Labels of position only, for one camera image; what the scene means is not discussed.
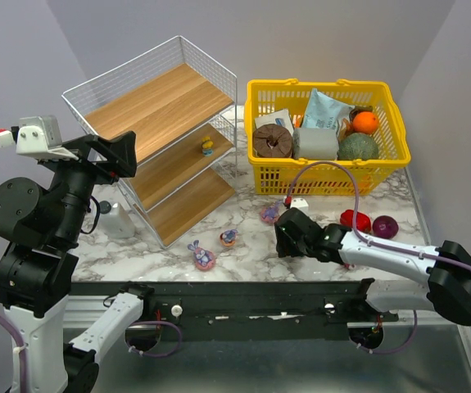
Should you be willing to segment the yellow blue minion toy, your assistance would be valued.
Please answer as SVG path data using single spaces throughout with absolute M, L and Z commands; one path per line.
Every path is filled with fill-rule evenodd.
M 214 143 L 209 136 L 202 139 L 202 154 L 204 156 L 211 156 L 214 152 Z

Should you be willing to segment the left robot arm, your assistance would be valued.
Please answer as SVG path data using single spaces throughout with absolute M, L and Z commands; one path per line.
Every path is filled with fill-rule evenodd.
M 64 342 L 63 322 L 93 188 L 136 174 L 136 136 L 85 135 L 32 157 L 53 172 L 49 188 L 29 178 L 0 185 L 0 325 L 11 335 L 14 392 L 90 392 L 107 351 L 149 307 L 152 289 L 130 282 L 85 332 Z

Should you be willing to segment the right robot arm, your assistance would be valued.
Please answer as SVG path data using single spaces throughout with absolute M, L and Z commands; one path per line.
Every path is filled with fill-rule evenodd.
M 279 257 L 309 257 L 322 263 L 355 264 L 412 281 L 382 296 L 371 285 L 366 301 L 374 309 L 430 309 L 450 322 L 471 326 L 471 255 L 458 243 L 412 246 L 364 235 L 341 224 L 319 226 L 297 208 L 274 225 Z

